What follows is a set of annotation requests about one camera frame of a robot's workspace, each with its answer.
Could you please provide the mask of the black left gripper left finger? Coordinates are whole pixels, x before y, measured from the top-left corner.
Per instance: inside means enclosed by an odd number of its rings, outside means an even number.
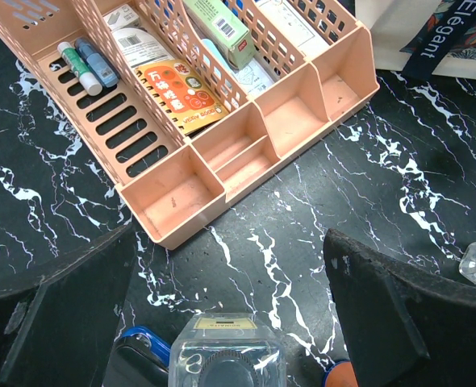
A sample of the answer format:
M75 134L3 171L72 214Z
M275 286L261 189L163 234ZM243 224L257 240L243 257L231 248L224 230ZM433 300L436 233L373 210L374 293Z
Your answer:
M0 280L0 386L100 386L136 261L132 225Z

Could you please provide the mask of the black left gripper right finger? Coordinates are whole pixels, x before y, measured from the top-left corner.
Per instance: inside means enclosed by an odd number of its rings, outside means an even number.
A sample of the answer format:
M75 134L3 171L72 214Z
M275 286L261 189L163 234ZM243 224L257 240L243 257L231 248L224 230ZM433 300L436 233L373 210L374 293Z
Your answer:
M476 287L396 260L337 229L324 262L360 386L476 386Z

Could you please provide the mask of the tall clear square bottle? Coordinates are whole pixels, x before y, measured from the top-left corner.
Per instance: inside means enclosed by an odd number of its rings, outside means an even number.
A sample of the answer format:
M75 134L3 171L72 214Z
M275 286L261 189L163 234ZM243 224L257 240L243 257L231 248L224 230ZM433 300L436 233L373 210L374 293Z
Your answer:
M195 315L171 347L168 385L285 386L285 349L253 314Z

